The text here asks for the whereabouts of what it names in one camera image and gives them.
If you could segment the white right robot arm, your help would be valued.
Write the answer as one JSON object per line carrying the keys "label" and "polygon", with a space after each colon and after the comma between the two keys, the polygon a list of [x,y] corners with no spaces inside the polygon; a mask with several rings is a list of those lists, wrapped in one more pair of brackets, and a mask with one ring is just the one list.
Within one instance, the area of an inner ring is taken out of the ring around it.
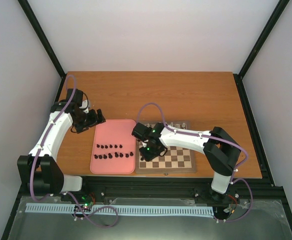
{"label": "white right robot arm", "polygon": [[137,121],[131,135],[142,143],[139,149],[145,161],[152,161],[169,147],[181,147],[206,156],[214,171],[211,189],[225,194],[238,168],[238,158],[244,149],[222,128],[195,131],[168,125],[164,115],[153,127]]}

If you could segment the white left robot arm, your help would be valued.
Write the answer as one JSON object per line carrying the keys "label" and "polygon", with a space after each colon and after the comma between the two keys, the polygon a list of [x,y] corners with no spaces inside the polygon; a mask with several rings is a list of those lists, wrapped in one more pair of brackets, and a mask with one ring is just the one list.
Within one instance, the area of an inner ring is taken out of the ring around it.
{"label": "white left robot arm", "polygon": [[89,198],[90,188],[83,178],[67,175],[57,164],[57,155],[68,130],[79,134],[106,121],[101,109],[79,107],[78,102],[60,101],[51,107],[48,123],[34,148],[17,160],[23,189],[35,201],[36,195],[45,197],[72,192],[78,201]]}

